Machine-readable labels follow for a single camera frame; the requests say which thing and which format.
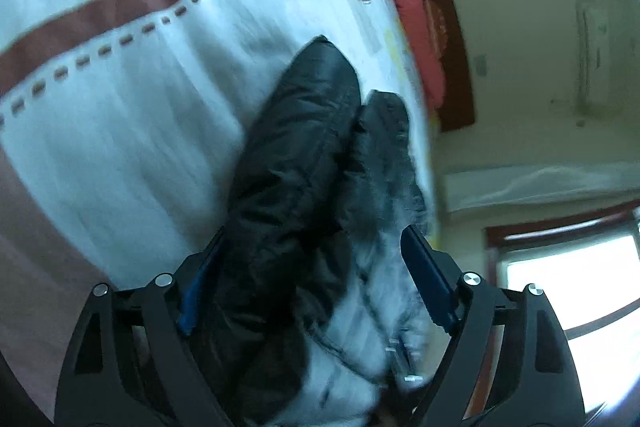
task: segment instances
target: white bedspread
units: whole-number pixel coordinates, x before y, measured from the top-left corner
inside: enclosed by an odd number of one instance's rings
[[[88,1],[0,0],[0,52]],[[318,34],[353,63],[364,96],[404,98],[418,181],[431,194],[422,91],[392,0],[179,0],[28,74],[0,100],[0,142],[74,247],[118,286],[145,285],[223,223],[246,131]],[[46,89],[33,94],[39,81]]]

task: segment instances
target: pillow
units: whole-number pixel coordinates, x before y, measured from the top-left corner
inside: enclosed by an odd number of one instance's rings
[[[433,19],[430,23],[423,0],[394,0],[394,2],[422,79],[427,106],[430,110],[434,110],[441,107],[444,102],[445,77],[438,60],[444,49],[440,47],[438,39],[436,39],[437,45],[434,45],[430,26],[437,28],[440,25],[434,24]]]

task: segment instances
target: brown stripe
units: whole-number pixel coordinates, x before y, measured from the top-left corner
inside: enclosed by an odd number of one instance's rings
[[[92,286],[106,281],[66,242],[0,148],[0,351],[52,418],[66,344]]]
[[[0,55],[0,98],[48,60],[179,0],[92,0],[29,31]]]

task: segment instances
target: black puffer jacket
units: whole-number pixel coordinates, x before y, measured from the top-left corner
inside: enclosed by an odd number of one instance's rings
[[[389,375],[421,384],[430,320],[399,240],[425,219],[401,100],[362,106],[351,65],[316,39],[249,135],[192,336],[236,425],[362,425]]]

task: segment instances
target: dashed stitching pattern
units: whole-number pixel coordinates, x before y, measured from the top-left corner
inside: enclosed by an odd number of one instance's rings
[[[199,2],[200,0],[191,0],[192,4],[197,4]],[[187,10],[188,10],[187,6],[182,4],[174,9],[174,15],[176,17],[182,17],[183,15],[185,15],[185,13],[187,13]],[[160,21],[162,25],[166,26],[171,23],[171,17],[169,17],[168,15],[163,15]],[[157,25],[154,22],[145,23],[140,28],[140,32],[143,35],[147,35],[149,33],[152,33],[156,29],[156,26]],[[127,35],[121,36],[118,39],[118,44],[120,45],[120,47],[124,47],[131,44],[133,41],[134,41],[134,35],[133,33],[129,33]],[[103,44],[97,50],[97,57],[101,59],[110,57],[112,54],[113,54],[113,47],[111,44]],[[75,65],[76,65],[76,70],[84,70],[85,68],[89,67],[91,65],[91,55],[83,54],[83,55],[80,55],[79,57],[76,57]],[[56,68],[53,71],[52,78],[53,80],[62,82],[63,80],[66,80],[68,76],[69,76],[69,68],[67,66],[60,66],[59,68]],[[47,88],[46,80],[42,78],[38,79],[31,87],[31,96],[34,99],[41,97],[41,95],[43,95],[46,88]],[[12,115],[17,116],[18,113],[22,112],[25,108],[26,108],[26,102],[24,97],[23,96],[18,97],[16,100],[12,102],[11,113]],[[0,114],[0,130],[4,127],[4,124],[5,124],[4,115]]]

